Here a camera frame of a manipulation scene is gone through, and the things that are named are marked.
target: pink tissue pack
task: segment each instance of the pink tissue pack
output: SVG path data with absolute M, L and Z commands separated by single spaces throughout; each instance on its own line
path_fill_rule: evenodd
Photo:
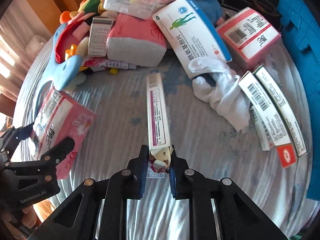
M 36 146 L 34 159 L 39 160 L 64 138 L 73 138 L 73 151 L 56 166 L 57 179 L 66 179 L 95 117 L 93 111 L 76 102 L 64 91 L 57 91 L 52 87 L 33 125 L 31 139 Z
M 258 12 L 247 7 L 216 28 L 232 57 L 244 69 L 256 67 L 280 33 Z
M 165 38 L 152 20 L 141 20 L 120 13 L 107 39 L 107 56 L 143 67 L 156 67 L 167 46 Z

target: clear plastic container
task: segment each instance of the clear plastic container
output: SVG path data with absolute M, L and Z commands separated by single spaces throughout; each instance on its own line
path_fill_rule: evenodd
M 150 19 L 159 5 L 158 0 L 104 0 L 103 7 L 105 10 L 147 20 Z

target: bolt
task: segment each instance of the bolt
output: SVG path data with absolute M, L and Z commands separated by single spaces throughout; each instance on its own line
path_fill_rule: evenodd
M 229 186 L 229 185 L 231 185 L 232 181 L 231 181 L 231 179 L 224 178 L 224 179 L 222 180 L 222 183 L 223 183 L 224 185 Z
M 192 169 L 187 169 L 184 171 L 184 173 L 188 176 L 192 176 L 193 174 L 195 174 L 195 172 Z
M 122 176 L 128 176 L 128 175 L 130 175 L 130 174 L 131 174 L 131 171 L 128 170 L 128 169 L 125 169 L 125 170 L 121 171 L 121 175 L 122 175 Z
M 52 177 L 50 176 L 50 175 L 47 175 L 47 176 L 45 176 L 45 178 L 44 178 L 46 181 L 50 181 L 50 180 L 52 180 Z
M 93 179 L 86 179 L 86 180 L 84 181 L 84 184 L 85 184 L 86 186 L 91 186 L 93 183 L 94 183 Z

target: blue plastic bin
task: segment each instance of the blue plastic bin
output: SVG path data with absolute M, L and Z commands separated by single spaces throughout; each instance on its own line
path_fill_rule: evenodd
M 282 39 L 306 91 L 310 110 L 313 165 L 307 198 L 320 200 L 320 28 L 303 0 L 280 0 Z

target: blue circular logo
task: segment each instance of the blue circular logo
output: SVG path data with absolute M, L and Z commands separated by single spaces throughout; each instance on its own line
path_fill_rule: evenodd
M 185 13 L 188 12 L 188 8 L 187 8 L 187 7 L 184 7 L 184 6 L 181 6 L 181 7 L 179 7 L 178 12 L 179 12 L 180 14 L 185 14 Z

